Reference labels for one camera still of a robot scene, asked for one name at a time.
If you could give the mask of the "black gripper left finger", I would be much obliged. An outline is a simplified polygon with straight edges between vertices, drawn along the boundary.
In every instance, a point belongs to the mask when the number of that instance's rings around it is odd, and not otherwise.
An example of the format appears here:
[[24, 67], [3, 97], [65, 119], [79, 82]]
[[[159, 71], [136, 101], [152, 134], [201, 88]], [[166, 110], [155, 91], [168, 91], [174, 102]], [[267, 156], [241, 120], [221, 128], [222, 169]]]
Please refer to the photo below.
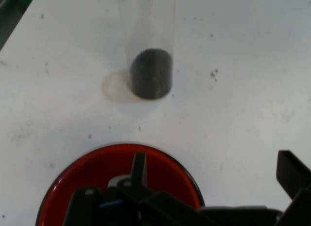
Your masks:
[[136, 153], [131, 174], [116, 186], [80, 188], [70, 200], [66, 226], [214, 226], [216, 223], [164, 191], [147, 187], [147, 155]]

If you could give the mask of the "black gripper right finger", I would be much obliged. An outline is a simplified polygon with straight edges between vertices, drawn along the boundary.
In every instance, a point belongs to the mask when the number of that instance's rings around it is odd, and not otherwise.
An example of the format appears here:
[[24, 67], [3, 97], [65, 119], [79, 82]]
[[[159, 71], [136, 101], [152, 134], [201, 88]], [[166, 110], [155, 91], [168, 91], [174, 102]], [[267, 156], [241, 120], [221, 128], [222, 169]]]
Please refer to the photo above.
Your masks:
[[277, 156], [276, 178], [292, 200], [276, 225], [309, 226], [311, 224], [310, 169], [291, 151], [281, 150]]

